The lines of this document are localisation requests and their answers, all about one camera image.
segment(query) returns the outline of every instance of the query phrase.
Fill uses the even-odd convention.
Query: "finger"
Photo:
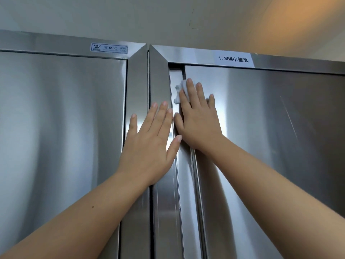
[[[183,130],[184,130],[183,120],[182,120],[182,116],[179,113],[175,113],[174,124],[177,128],[178,133],[183,135]]]
[[[190,106],[190,103],[188,102],[187,96],[185,94],[185,91],[183,91],[183,89],[181,89],[180,93],[180,102],[181,102],[181,109],[183,114],[187,114],[188,111],[190,111],[192,109],[192,107]]]
[[[155,114],[156,114],[156,111],[157,111],[157,106],[158,106],[157,103],[153,103],[152,104],[149,112],[146,115],[146,118],[145,118],[144,122],[142,123],[142,126],[141,126],[141,128],[139,130],[139,133],[140,132],[147,132],[150,129],[152,121],[155,118]]]
[[[138,122],[137,122],[137,115],[134,113],[132,114],[130,121],[129,121],[129,128],[127,132],[127,138],[136,135],[138,132]]]
[[[170,133],[171,123],[173,122],[173,109],[168,109],[163,124],[159,130],[158,136],[167,141]]]
[[[152,125],[149,129],[150,133],[153,133],[155,135],[158,135],[158,132],[163,124],[164,121],[164,117],[166,115],[167,112],[167,108],[168,108],[168,102],[164,101],[161,103],[159,111],[155,117],[155,119],[152,122]]]
[[[201,106],[207,106],[203,86],[199,82],[196,84],[196,93],[198,95]]]
[[[191,78],[187,79],[187,91],[188,91],[190,103],[192,104],[192,108],[200,106],[200,101],[199,101],[198,95],[196,93],[196,90]]]
[[[215,97],[213,94],[210,94],[210,98],[208,100],[208,107],[214,108],[215,107]]]
[[[167,162],[169,164],[169,167],[173,164],[173,161],[177,155],[177,151],[180,147],[181,140],[182,140],[182,135],[176,136],[171,142],[167,150]]]

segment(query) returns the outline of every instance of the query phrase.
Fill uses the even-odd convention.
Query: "white label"
[[[106,43],[91,43],[90,51],[107,53],[128,53],[128,46]]]
[[[250,53],[232,51],[214,51],[216,65],[254,68]]]

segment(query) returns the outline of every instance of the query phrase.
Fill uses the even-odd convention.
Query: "white ceiling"
[[[316,58],[344,22],[345,0],[0,0],[0,29]]]

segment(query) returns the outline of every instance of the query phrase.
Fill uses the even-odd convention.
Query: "cabinet door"
[[[126,64],[0,52],[0,254],[116,171]]]
[[[188,65],[185,75],[214,94],[228,139],[345,216],[344,76]],[[281,258],[218,168],[198,152],[196,166],[208,258]]]

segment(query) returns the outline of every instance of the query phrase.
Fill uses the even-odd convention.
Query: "white tissue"
[[[190,102],[189,96],[188,96],[188,91],[187,91],[187,80],[182,80],[181,83],[180,83],[179,85],[176,85],[175,88],[176,88],[176,91],[177,91],[177,96],[176,96],[176,98],[174,99],[174,103],[175,103],[175,104],[181,103],[179,92],[180,92],[182,89],[183,89],[183,91],[185,91],[185,95],[187,96],[188,102]]]

